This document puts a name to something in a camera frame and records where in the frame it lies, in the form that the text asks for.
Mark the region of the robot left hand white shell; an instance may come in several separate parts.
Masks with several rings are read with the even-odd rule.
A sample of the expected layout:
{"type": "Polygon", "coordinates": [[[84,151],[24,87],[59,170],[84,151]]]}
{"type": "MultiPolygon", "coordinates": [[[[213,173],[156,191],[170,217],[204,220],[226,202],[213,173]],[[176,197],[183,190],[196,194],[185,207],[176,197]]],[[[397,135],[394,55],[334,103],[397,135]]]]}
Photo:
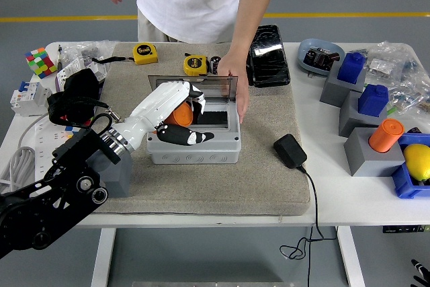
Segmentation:
{"type": "Polygon", "coordinates": [[[125,140],[130,152],[139,148],[144,135],[155,131],[159,140],[174,145],[192,146],[212,140],[212,132],[196,132],[184,126],[166,124],[171,113],[191,99],[204,111],[204,93],[187,81],[169,81],[159,85],[143,99],[121,123],[112,126],[125,140]]]}

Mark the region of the robot right hand black fingers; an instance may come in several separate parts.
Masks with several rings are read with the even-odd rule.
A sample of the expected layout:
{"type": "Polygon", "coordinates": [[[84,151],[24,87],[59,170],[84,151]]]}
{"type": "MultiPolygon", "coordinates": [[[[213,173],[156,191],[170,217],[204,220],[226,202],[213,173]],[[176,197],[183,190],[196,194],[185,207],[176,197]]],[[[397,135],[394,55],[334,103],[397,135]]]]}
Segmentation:
{"type": "Polygon", "coordinates": [[[413,279],[422,286],[429,287],[429,270],[415,259],[411,259],[411,263],[420,274],[413,276],[413,279]]]}

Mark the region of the person's left hand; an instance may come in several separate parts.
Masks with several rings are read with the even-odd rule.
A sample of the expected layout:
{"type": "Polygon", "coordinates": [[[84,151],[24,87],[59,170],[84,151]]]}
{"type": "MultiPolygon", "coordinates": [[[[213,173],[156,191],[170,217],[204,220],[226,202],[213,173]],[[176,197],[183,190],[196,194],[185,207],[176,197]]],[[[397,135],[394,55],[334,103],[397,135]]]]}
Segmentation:
{"type": "Polygon", "coordinates": [[[242,124],[249,107],[249,82],[246,71],[246,57],[228,52],[218,63],[218,74],[237,77],[236,110],[242,124]]]}

